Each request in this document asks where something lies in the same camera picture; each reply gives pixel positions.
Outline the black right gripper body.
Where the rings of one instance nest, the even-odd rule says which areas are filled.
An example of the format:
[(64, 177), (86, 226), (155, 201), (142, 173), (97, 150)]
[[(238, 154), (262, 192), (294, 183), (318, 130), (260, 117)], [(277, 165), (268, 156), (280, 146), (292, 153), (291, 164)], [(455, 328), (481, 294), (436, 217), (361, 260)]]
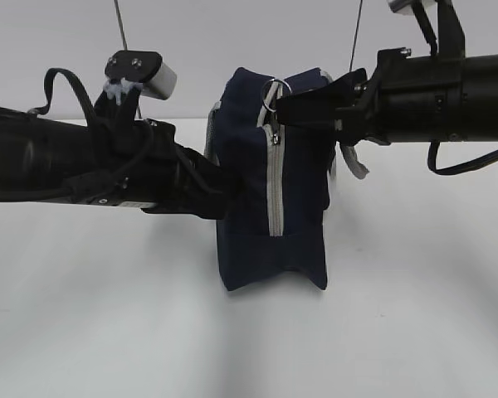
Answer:
[(355, 146), (364, 140), (382, 146), (390, 144), (376, 127), (379, 87), (391, 67), (406, 60), (410, 55), (410, 48), (393, 48), (378, 52), (377, 66), (371, 78), (359, 86), (363, 90), (359, 98), (349, 107), (335, 109), (336, 138), (340, 144)]

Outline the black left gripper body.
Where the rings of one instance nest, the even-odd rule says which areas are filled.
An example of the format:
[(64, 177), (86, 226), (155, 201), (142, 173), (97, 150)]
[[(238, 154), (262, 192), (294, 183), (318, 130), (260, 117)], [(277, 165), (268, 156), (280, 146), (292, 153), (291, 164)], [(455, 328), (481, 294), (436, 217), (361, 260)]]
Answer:
[(216, 214), (216, 165), (155, 120), (107, 127), (107, 204), (146, 214)]

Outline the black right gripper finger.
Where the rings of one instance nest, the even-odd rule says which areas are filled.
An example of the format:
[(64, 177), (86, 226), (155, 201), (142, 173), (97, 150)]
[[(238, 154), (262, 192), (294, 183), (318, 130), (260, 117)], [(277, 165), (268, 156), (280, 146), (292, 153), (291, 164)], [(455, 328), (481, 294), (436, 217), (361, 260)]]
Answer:
[(314, 68), (286, 80), (292, 92), (276, 101), (276, 118), (291, 127), (333, 127), (338, 108), (352, 106), (358, 98), (355, 86), (368, 79), (358, 68), (338, 79)]

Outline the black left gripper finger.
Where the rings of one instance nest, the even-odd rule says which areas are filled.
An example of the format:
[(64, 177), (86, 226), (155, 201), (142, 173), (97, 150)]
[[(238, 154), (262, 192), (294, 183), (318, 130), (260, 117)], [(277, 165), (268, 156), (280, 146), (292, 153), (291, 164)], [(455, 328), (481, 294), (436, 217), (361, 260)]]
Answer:
[(178, 211), (222, 220), (242, 190), (242, 180), (201, 153), (178, 145)]

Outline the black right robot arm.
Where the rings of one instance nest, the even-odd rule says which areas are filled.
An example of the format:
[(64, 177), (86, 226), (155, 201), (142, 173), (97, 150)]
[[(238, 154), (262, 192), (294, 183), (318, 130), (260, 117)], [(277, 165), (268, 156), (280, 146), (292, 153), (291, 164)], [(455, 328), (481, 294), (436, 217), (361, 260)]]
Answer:
[(277, 100), (288, 127), (332, 130), (339, 143), (498, 143), (498, 55), (466, 55), (451, 1), (391, 1), (414, 17), (430, 52), (383, 49), (372, 75), (357, 69)]

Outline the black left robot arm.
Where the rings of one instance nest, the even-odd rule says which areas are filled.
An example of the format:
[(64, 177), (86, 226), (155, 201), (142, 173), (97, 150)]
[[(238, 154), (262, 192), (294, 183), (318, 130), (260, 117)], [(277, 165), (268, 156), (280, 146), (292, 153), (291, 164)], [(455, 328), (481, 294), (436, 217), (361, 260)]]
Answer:
[(175, 140), (172, 124), (86, 126), (0, 107), (0, 202), (138, 208), (221, 220), (242, 180)]

